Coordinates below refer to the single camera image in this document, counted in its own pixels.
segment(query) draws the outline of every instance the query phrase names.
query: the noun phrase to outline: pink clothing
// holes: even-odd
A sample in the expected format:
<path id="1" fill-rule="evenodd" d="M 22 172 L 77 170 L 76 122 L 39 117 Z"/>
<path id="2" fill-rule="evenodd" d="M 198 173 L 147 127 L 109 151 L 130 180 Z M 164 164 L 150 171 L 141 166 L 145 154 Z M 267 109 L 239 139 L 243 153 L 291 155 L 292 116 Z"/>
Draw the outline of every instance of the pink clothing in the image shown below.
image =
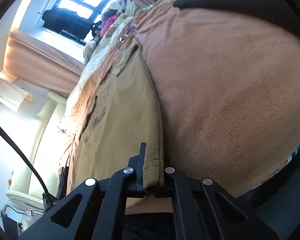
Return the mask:
<path id="1" fill-rule="evenodd" d="M 100 36 L 103 37 L 107 30 L 110 28 L 110 26 L 115 22 L 115 20 L 119 17 L 119 15 L 113 15 L 111 16 L 105 23 L 105 25 L 103 26 L 102 30 L 101 30 L 101 33 L 100 33 Z"/>

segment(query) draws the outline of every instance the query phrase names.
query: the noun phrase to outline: black metal bracket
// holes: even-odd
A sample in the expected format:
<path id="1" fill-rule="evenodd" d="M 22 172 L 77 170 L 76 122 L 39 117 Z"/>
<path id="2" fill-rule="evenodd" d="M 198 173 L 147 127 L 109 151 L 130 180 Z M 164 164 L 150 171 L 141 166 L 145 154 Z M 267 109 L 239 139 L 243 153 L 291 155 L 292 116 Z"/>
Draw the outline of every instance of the black metal bracket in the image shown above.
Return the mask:
<path id="1" fill-rule="evenodd" d="M 29 227 L 20 240 L 121 240 L 127 198 L 143 198 L 146 143 L 111 178 L 89 178 Z M 277 240 L 253 211 L 213 179 L 196 180 L 166 168 L 155 197 L 171 197 L 177 240 Z"/>

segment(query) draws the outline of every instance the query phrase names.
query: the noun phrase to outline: tan blanket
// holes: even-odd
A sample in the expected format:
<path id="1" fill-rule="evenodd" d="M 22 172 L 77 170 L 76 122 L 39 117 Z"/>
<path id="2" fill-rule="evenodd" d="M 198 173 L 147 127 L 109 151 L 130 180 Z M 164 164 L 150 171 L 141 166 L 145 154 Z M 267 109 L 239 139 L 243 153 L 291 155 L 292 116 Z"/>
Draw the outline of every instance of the tan blanket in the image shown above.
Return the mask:
<path id="1" fill-rule="evenodd" d="M 136 38 L 126 42 L 88 104 L 73 163 L 71 190 L 89 177 L 106 179 L 127 167 L 146 142 L 143 184 L 164 185 L 160 107 Z M 131 206 L 137 199 L 129 199 Z"/>
<path id="2" fill-rule="evenodd" d="M 253 17 L 180 10 L 173 1 L 133 22 L 162 109 L 165 165 L 210 176 L 238 196 L 300 143 L 300 40 Z M 113 48 L 73 110 L 68 160 L 75 161 L 89 97 L 117 56 Z M 143 205 L 143 212 L 167 211 Z"/>

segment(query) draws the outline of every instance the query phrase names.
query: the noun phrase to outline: stuffed animal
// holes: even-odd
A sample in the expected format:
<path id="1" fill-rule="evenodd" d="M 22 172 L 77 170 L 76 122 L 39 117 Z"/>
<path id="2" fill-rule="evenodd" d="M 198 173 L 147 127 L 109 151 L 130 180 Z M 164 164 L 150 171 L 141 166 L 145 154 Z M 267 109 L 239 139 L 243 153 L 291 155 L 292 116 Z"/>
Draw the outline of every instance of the stuffed animal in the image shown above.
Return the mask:
<path id="1" fill-rule="evenodd" d="M 95 39 L 93 39 L 92 41 L 89 41 L 86 46 L 84 47 L 83 50 L 83 59 L 84 59 L 84 64 L 87 65 L 90 57 L 92 56 L 94 50 L 97 47 L 97 42 L 98 42 L 98 38 L 97 41 L 95 41 Z"/>

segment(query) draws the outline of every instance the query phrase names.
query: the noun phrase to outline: white chair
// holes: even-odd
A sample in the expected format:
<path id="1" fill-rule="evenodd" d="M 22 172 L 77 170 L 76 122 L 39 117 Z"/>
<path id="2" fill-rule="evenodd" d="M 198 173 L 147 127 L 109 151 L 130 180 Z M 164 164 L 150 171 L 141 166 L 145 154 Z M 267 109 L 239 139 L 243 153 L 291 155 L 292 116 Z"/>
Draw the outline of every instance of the white chair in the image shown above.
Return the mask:
<path id="1" fill-rule="evenodd" d="M 37 115 L 40 126 L 31 155 L 27 156 L 54 196 L 57 194 L 59 180 L 56 156 L 60 154 L 62 147 L 57 127 L 65 110 L 66 99 L 49 91 L 47 103 Z M 10 189 L 6 192 L 11 202 L 43 211 L 43 192 L 38 179 L 25 163 L 14 168 Z"/>

